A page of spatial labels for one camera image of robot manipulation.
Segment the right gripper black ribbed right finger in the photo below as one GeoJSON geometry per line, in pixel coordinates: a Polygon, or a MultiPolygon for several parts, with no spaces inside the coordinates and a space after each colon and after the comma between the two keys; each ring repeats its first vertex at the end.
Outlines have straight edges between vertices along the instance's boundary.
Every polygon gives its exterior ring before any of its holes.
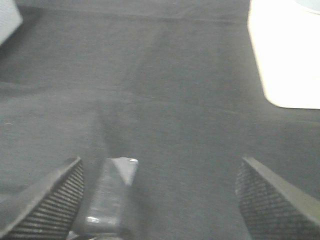
{"type": "Polygon", "coordinates": [[[320,201],[253,157],[241,161],[235,194],[251,239],[320,238],[320,201]]]}

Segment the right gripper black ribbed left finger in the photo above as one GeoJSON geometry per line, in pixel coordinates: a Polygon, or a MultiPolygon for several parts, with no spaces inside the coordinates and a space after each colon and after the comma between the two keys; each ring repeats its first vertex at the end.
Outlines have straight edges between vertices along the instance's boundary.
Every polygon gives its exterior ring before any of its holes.
{"type": "Polygon", "coordinates": [[[2,240],[65,240],[84,196],[80,157],[69,158],[0,203],[2,240]]]}

